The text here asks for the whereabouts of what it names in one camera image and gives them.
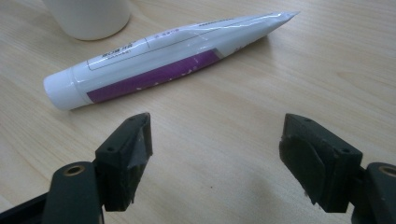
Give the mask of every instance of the white tube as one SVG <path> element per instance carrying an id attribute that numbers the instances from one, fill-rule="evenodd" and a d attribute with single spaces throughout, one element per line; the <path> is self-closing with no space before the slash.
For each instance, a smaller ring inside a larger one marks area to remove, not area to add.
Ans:
<path id="1" fill-rule="evenodd" d="M 151 35 L 46 77 L 44 89 L 62 110 L 140 91 L 217 62 L 296 14 L 204 22 Z"/>

